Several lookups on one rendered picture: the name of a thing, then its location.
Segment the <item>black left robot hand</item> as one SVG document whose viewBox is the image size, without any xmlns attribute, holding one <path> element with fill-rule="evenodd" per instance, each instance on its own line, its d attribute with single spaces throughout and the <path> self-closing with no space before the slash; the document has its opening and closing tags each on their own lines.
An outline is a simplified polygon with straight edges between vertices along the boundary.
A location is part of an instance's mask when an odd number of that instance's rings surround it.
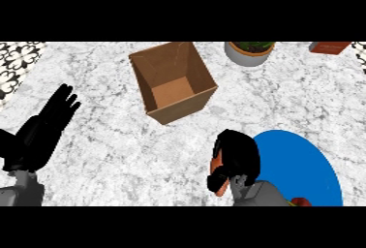
<svg viewBox="0 0 366 248">
<path fill-rule="evenodd" d="M 3 171 L 38 171 L 47 164 L 62 132 L 80 107 L 72 87 L 62 84 L 37 115 L 15 134 L 0 129 Z"/>
</svg>

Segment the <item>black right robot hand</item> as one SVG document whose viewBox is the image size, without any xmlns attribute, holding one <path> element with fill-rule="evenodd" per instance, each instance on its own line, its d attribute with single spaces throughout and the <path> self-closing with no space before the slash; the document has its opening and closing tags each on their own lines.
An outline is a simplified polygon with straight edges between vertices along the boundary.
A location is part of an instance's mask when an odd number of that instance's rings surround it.
<svg viewBox="0 0 366 248">
<path fill-rule="evenodd" d="M 245 176 L 245 185 L 252 186 L 260 175 L 260 155 L 254 139 L 226 129 L 215 138 L 207 188 L 221 196 L 235 176 Z"/>
</svg>

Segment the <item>blue round plate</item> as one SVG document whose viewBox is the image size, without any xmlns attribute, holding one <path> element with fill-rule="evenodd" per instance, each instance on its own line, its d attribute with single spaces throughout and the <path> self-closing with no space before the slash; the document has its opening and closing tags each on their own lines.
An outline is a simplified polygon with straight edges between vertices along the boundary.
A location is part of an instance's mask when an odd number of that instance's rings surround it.
<svg viewBox="0 0 366 248">
<path fill-rule="evenodd" d="M 306 198 L 313 206 L 342 206 L 337 173 L 314 144 L 283 130 L 266 131 L 252 139 L 260 154 L 257 179 L 275 184 L 288 201 Z"/>
</svg>

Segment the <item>brown cardboard box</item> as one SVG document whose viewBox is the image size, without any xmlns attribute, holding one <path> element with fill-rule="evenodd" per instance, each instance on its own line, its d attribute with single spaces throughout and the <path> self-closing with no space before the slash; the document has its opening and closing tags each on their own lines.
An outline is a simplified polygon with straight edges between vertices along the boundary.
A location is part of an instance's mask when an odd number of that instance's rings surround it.
<svg viewBox="0 0 366 248">
<path fill-rule="evenodd" d="M 146 114 L 161 125 L 202 110 L 217 89 L 192 42 L 171 42 L 128 55 Z"/>
</svg>

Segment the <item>red-brown box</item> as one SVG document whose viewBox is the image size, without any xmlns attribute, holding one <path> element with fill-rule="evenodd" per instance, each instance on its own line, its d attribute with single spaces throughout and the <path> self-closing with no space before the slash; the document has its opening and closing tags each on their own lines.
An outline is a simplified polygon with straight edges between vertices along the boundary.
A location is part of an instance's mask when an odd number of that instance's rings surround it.
<svg viewBox="0 0 366 248">
<path fill-rule="evenodd" d="M 350 42 L 313 42 L 308 46 L 308 51 L 313 53 L 338 55 L 348 45 Z"/>
</svg>

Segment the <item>grey potted plant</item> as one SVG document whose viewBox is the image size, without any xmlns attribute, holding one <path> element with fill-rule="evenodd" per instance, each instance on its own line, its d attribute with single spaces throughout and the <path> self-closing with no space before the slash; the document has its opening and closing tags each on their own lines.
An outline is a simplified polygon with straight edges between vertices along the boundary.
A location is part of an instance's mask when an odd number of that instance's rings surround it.
<svg viewBox="0 0 366 248">
<path fill-rule="evenodd" d="M 242 50 L 233 42 L 224 43 L 224 52 L 229 59 L 241 66 L 255 67 L 261 65 L 270 55 L 275 45 L 269 46 L 269 49 L 263 52 L 249 52 Z"/>
</svg>

